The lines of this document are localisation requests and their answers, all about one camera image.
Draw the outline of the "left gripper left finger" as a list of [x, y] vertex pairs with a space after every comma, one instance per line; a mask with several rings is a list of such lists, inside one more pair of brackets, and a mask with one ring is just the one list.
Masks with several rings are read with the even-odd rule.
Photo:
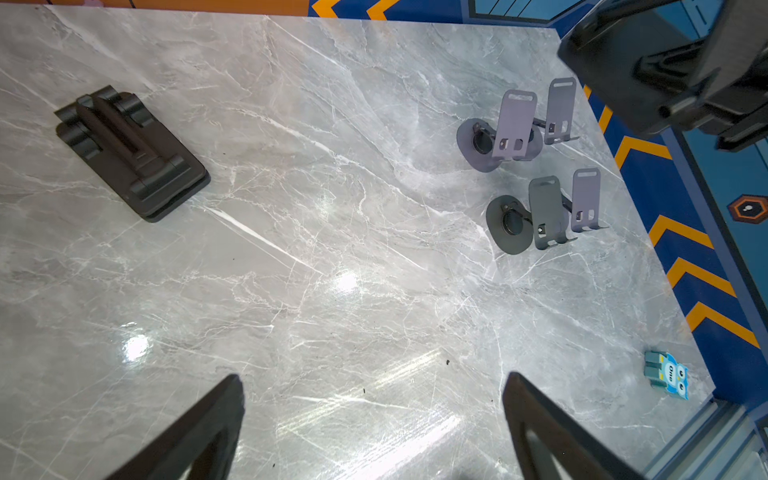
[[226, 479], [245, 414], [244, 388], [226, 376], [111, 479]]

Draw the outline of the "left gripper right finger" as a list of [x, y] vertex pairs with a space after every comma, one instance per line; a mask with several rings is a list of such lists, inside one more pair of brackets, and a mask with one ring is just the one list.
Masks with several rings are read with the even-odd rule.
[[518, 372], [509, 374], [502, 403], [525, 479], [641, 479]]

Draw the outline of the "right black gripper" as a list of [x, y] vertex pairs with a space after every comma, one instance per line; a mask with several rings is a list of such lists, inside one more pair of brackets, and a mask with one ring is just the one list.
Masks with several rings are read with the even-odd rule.
[[705, 38], [641, 57], [635, 77], [665, 92], [670, 126], [738, 152], [767, 136], [767, 3], [725, 1]]

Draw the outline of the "dark grey round phone stand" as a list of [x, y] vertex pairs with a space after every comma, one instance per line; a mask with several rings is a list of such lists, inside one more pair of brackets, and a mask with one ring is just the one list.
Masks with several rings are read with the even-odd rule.
[[496, 246], [504, 253], [518, 255], [532, 244], [546, 250], [553, 244], [571, 241], [569, 229], [569, 200], [561, 192], [556, 176], [535, 178], [528, 186], [526, 207], [511, 195], [493, 199], [487, 206], [485, 218]]

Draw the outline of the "purple-grey phone stand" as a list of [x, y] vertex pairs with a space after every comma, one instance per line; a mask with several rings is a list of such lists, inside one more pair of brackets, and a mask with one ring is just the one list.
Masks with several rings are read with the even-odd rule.
[[535, 118], [537, 96], [508, 90], [503, 95], [497, 126], [472, 118], [458, 128], [458, 148], [475, 170], [490, 173], [505, 161], [532, 161], [544, 147], [540, 122]]
[[573, 173], [570, 202], [563, 205], [570, 213], [570, 229], [575, 233], [599, 230], [601, 173], [597, 168], [578, 169]]
[[548, 90], [545, 119], [533, 119], [533, 125], [542, 130], [545, 145], [564, 143], [574, 139], [571, 130], [578, 82], [574, 77], [555, 78]]

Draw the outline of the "blue cartoon sticker card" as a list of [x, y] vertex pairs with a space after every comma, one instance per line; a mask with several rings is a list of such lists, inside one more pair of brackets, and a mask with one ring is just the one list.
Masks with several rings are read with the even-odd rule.
[[652, 387], [661, 389], [675, 398], [689, 399], [688, 368], [668, 352], [644, 352], [644, 377]]

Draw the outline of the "aluminium front rail frame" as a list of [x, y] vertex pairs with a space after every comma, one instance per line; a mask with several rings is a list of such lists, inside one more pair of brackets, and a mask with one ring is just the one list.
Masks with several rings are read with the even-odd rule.
[[765, 480], [767, 449], [744, 407], [711, 398], [649, 462], [643, 475]]

